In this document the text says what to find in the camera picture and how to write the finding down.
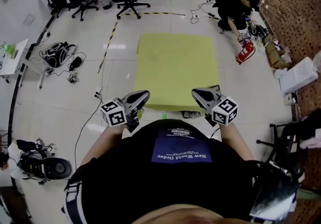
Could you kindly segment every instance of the yellow-black caution tape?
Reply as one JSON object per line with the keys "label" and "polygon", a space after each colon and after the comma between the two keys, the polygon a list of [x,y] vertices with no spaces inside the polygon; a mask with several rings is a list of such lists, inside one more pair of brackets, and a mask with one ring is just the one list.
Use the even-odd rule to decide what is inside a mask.
{"label": "yellow-black caution tape", "polygon": [[[149,15],[152,15],[152,14],[165,14],[165,15],[166,15],[166,14],[173,14],[173,15],[186,16],[185,14],[178,14],[178,13],[138,13],[138,14],[139,14],[139,15],[148,15],[148,14],[149,14]],[[130,16],[130,15],[135,15],[135,13],[125,13],[125,14],[122,14],[121,16],[125,16],[125,15]],[[104,57],[102,58],[102,61],[101,61],[100,65],[99,65],[98,73],[100,72],[101,67],[102,67],[102,65],[103,65],[103,63],[104,63],[104,61],[105,61],[106,54],[107,54],[107,50],[108,50],[108,47],[109,47],[109,45],[110,45],[111,39],[112,39],[112,37],[114,36],[114,33],[115,33],[115,30],[116,30],[117,24],[118,24],[118,21],[116,21],[116,23],[115,23],[115,25],[114,25],[114,28],[112,29],[111,36],[110,36],[110,38],[109,38],[108,45],[107,45],[107,48],[106,48]]]}

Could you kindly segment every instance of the cardboard box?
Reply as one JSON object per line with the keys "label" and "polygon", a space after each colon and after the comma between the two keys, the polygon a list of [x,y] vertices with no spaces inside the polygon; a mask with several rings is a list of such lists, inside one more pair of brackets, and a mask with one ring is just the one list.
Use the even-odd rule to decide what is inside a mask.
{"label": "cardboard box", "polygon": [[278,51],[273,43],[274,37],[272,35],[267,35],[264,38],[265,51],[268,56],[271,67],[276,69],[289,68],[290,63],[281,60],[281,56],[285,53],[283,50]]}

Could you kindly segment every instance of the yellow cloth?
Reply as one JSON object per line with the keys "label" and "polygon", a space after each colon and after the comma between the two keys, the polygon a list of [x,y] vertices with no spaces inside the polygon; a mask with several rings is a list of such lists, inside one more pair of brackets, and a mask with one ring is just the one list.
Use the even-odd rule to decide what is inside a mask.
{"label": "yellow cloth", "polygon": [[192,97],[192,89],[219,84],[210,37],[143,34],[137,54],[135,91],[150,92],[147,108],[200,111]]}

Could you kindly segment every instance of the white desk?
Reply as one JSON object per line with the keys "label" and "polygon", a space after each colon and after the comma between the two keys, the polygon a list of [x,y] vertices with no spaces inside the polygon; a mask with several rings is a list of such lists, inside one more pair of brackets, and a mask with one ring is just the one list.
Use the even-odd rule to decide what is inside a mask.
{"label": "white desk", "polygon": [[16,45],[16,49],[18,50],[18,53],[17,53],[15,59],[10,59],[7,56],[5,57],[3,65],[2,65],[2,69],[0,69],[0,76],[9,76],[9,75],[15,74],[17,71],[17,68],[21,68],[21,65],[24,63],[25,64],[24,71],[23,72],[20,71],[20,74],[22,77],[20,79],[19,86],[22,86],[22,79],[23,79],[24,74],[26,72],[26,68],[29,67],[34,72],[36,72],[37,74],[40,75],[40,79],[38,82],[38,89],[41,89],[42,83],[43,83],[44,77],[45,77],[45,71],[35,67],[30,61],[28,61],[25,58],[23,52],[24,52],[24,49],[25,49],[28,41],[29,41],[29,39],[26,39]]}

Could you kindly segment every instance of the white tile floor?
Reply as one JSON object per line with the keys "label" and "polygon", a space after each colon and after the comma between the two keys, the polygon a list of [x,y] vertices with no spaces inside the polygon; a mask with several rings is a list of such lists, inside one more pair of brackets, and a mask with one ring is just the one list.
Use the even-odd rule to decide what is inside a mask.
{"label": "white tile floor", "polygon": [[[138,8],[139,12],[173,12],[187,16],[145,15],[141,20],[137,20],[135,16],[122,17],[107,53],[103,79],[102,72],[97,74],[97,71],[119,9],[114,5],[107,11],[88,10],[83,22],[79,21],[79,17],[72,19],[71,12],[61,13],[50,27],[49,40],[35,49],[31,60],[41,64],[38,51],[54,42],[68,41],[76,44],[78,52],[85,52],[87,55],[84,64],[77,70],[79,82],[70,84],[66,80],[67,73],[60,77],[52,75],[45,79],[43,88],[37,90],[38,78],[33,72],[27,71],[15,108],[14,138],[30,141],[42,138],[47,144],[55,143],[57,157],[70,160],[74,167],[74,147],[80,129],[99,103],[93,97],[96,86],[102,84],[105,100],[133,91],[135,52],[140,35],[151,32],[185,33],[213,38],[221,90],[239,103],[240,111],[235,123],[255,157],[260,159],[266,148],[255,144],[256,139],[270,140],[269,123],[289,121],[291,115],[290,108],[283,105],[282,93],[266,56],[257,52],[240,66],[235,61],[235,56],[241,47],[232,34],[217,33],[214,21],[202,18],[207,16],[203,11],[194,12],[200,20],[197,24],[191,24],[189,10],[197,9],[197,5],[206,0],[143,1],[150,3],[151,8],[141,7]],[[211,6],[204,6],[204,9],[217,12]],[[64,69],[67,66],[60,67],[56,72],[60,73]],[[140,126],[159,120],[164,114],[168,119],[182,119],[179,113],[145,109]],[[204,119],[190,119],[187,122],[207,136],[213,132],[213,128]],[[81,161],[105,126],[97,112],[82,132],[77,146],[77,162]],[[44,186],[33,181],[22,181],[21,185],[35,223],[67,223],[60,211],[65,180],[50,181]]]}

